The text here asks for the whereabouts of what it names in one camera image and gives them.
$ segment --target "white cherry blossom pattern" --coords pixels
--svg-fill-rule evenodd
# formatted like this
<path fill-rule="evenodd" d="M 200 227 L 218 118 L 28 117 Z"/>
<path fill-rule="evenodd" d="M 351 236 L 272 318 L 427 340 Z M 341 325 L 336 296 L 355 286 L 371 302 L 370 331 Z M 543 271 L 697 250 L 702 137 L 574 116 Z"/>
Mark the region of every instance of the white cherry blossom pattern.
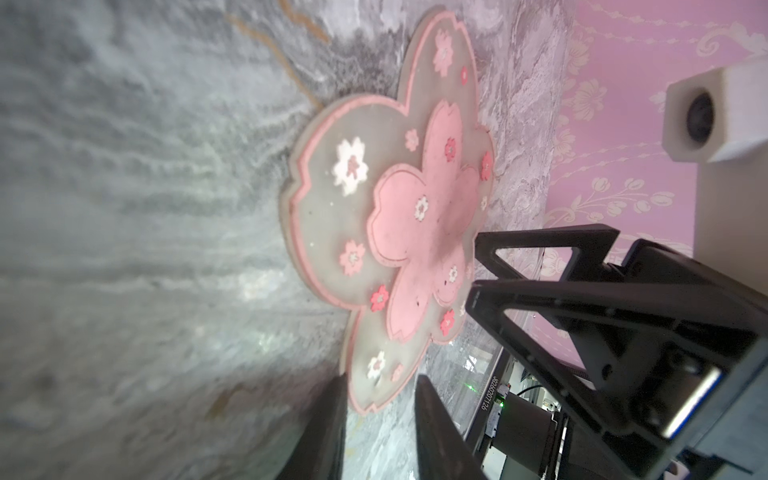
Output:
<path fill-rule="evenodd" d="M 448 76 L 448 68 L 453 63 L 453 38 L 445 30 L 438 30 L 435 36 L 435 46 L 437 52 L 432 59 L 432 63 L 435 64 L 435 71 L 440 74 L 441 77 Z"/>
<path fill-rule="evenodd" d="M 452 266 L 450 271 L 448 271 L 448 281 L 450 283 L 454 283 L 456 279 L 458 278 L 458 268 L 456 265 Z"/>
<path fill-rule="evenodd" d="M 419 133 L 415 128 L 412 128 L 406 132 L 406 148 L 410 151 L 416 151 L 419 146 Z"/>
<path fill-rule="evenodd" d="M 333 165 L 334 185 L 342 186 L 344 197 L 354 194 L 357 185 L 368 180 L 368 165 L 363 160 L 366 145 L 355 137 L 350 144 L 347 139 L 336 146 L 336 157 L 339 159 Z"/>
<path fill-rule="evenodd" d="M 371 361 L 368 362 L 368 378 L 378 379 L 382 375 L 382 370 L 384 370 L 385 365 L 384 350 L 381 350 L 379 351 L 379 355 L 371 358 Z"/>
<path fill-rule="evenodd" d="M 427 210 L 429 210 L 429 202 L 427 201 L 427 196 L 424 195 L 419 198 L 418 202 L 416 202 L 416 209 L 413 214 L 414 218 L 418 221 L 424 220 L 424 216 L 426 215 Z"/>

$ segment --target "black metal frame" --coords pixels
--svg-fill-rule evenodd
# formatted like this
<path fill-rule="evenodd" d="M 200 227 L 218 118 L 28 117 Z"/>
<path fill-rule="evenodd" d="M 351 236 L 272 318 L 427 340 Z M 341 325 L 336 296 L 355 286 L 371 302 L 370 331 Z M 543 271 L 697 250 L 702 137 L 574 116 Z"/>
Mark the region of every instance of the black metal frame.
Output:
<path fill-rule="evenodd" d="M 467 311 L 627 475 L 656 480 L 669 458 L 693 448 L 762 371 L 768 299 L 647 240 L 635 242 L 621 266 L 603 263 L 618 233 L 599 224 L 480 233 L 475 257 L 499 280 L 475 282 Z M 496 253 L 521 247 L 571 247 L 574 254 L 560 282 L 538 282 L 525 280 Z M 566 329 L 596 390 L 516 326 L 508 309 L 538 311 Z M 676 411 L 664 412 L 663 401 L 676 407 L 680 400 L 669 384 L 698 385 L 712 369 L 720 378 L 695 415 L 673 435 L 662 435 L 660 425 Z"/>
<path fill-rule="evenodd" d="M 426 375 L 416 380 L 415 413 L 421 480 L 485 480 Z"/>
<path fill-rule="evenodd" d="M 563 431 L 568 424 L 568 414 L 564 412 L 556 412 L 552 419 L 555 421 L 554 435 L 552 436 L 552 447 L 549 449 L 549 459 L 547 460 L 546 468 L 546 480 L 556 480 L 556 467 L 558 464 L 558 456 L 560 454 L 560 444 L 564 441 Z M 568 456 L 563 451 L 562 458 L 568 459 Z"/>
<path fill-rule="evenodd" d="M 340 480 L 346 438 L 346 374 L 326 386 L 298 445 L 277 480 Z"/>

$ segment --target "gold vein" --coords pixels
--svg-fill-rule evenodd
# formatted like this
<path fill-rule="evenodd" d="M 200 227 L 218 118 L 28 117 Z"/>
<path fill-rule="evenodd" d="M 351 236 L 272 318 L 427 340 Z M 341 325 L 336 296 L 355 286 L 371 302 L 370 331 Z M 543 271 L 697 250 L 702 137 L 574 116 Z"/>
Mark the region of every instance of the gold vein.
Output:
<path fill-rule="evenodd" d="M 291 77 L 293 83 L 295 83 L 299 90 L 301 90 L 301 93 L 303 93 L 304 96 L 306 96 L 307 99 L 312 102 L 315 108 L 318 110 L 323 108 L 323 104 L 320 103 L 320 101 L 312 94 L 309 88 L 307 88 L 306 85 L 301 81 L 299 76 L 296 75 L 296 72 L 293 71 L 293 68 L 290 65 L 290 61 L 288 61 L 286 56 L 283 55 L 282 51 L 277 47 L 277 45 L 275 45 L 275 42 L 272 40 L 272 38 L 270 38 L 269 35 L 262 33 L 261 31 L 253 30 L 248 25 L 245 25 L 245 22 L 234 15 L 226 14 L 225 16 L 229 23 L 240 30 L 240 33 L 251 37 L 253 40 L 257 40 L 265 44 L 275 55 L 275 58 L 277 58 L 277 61 L 280 63 L 280 65 L 282 65 L 283 70 L 285 70 L 288 76 Z"/>
<path fill-rule="evenodd" d="M 313 22 L 309 17 L 301 13 L 296 13 L 293 10 L 289 0 L 277 1 L 280 3 L 280 8 L 283 10 L 283 13 L 286 14 L 286 17 L 288 17 L 290 21 L 296 25 L 304 25 L 304 28 L 306 28 L 312 35 L 315 35 L 321 42 L 331 42 L 331 39 L 328 38 L 328 35 L 326 35 L 323 29 L 319 27 L 315 22 Z"/>

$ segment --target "floral wallpaper pattern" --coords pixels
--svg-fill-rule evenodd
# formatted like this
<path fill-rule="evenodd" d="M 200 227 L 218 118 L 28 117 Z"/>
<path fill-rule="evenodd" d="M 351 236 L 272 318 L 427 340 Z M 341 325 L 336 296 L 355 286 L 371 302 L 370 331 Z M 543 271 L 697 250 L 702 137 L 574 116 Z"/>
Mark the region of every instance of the floral wallpaper pattern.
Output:
<path fill-rule="evenodd" d="M 691 255 L 696 167 L 661 148 L 667 86 L 768 54 L 766 33 L 765 0 L 577 0 L 545 226 L 616 227 L 612 263 L 638 238 Z M 570 255 L 547 249 L 541 278 L 557 280 Z M 582 366 L 566 332 L 537 316 L 529 333 Z"/>

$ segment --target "black cable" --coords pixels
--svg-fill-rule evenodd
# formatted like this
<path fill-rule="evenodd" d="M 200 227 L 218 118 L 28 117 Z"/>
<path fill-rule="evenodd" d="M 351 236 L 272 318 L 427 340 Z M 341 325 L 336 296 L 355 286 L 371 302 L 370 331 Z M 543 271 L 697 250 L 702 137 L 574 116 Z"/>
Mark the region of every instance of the black cable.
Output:
<path fill-rule="evenodd" d="M 524 389 L 522 392 L 518 393 L 518 396 L 522 395 L 523 393 L 526 393 L 528 390 L 537 389 L 538 387 L 543 386 L 541 383 L 534 386 L 529 386 L 527 389 Z"/>

